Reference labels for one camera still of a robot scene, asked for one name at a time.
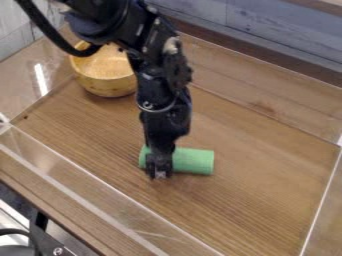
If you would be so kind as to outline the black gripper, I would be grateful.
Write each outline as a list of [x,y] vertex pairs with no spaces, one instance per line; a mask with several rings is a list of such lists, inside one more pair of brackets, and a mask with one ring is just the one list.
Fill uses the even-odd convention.
[[136,103],[140,108],[140,122],[145,146],[145,172],[150,179],[172,176],[172,153],[176,140],[189,133],[192,102],[189,90],[184,87],[170,92],[160,75],[138,72]]

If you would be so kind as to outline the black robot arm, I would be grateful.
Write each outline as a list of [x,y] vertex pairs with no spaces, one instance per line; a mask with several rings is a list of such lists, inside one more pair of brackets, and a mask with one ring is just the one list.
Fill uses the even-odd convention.
[[177,31],[144,0],[57,0],[66,5],[73,33],[93,45],[114,43],[126,52],[137,79],[144,156],[149,178],[173,174],[176,140],[189,133],[192,69]]

